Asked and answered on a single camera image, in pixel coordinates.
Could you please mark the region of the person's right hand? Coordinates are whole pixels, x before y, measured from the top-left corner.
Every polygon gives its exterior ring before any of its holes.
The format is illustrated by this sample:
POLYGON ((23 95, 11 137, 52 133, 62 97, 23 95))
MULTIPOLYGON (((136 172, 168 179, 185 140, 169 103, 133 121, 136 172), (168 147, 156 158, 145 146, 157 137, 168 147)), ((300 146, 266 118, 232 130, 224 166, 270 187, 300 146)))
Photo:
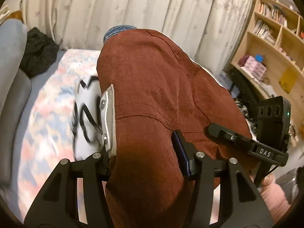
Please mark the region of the person's right hand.
POLYGON ((275 175, 273 173, 267 175, 265 178, 262 179, 261 183, 258 186, 259 193, 263 192, 271 192, 274 189, 275 184, 275 175))

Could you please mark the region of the pink sleeve right forearm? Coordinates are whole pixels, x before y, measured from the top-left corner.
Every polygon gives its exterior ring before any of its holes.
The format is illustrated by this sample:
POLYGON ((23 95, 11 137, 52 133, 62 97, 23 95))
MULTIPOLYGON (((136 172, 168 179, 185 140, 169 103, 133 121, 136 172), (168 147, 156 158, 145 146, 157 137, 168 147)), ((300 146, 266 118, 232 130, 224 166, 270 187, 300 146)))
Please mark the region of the pink sleeve right forearm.
POLYGON ((275 179, 274 189, 269 193, 263 192, 260 195, 271 213, 274 224, 276 224, 291 206, 286 199, 285 192, 276 183, 275 179))

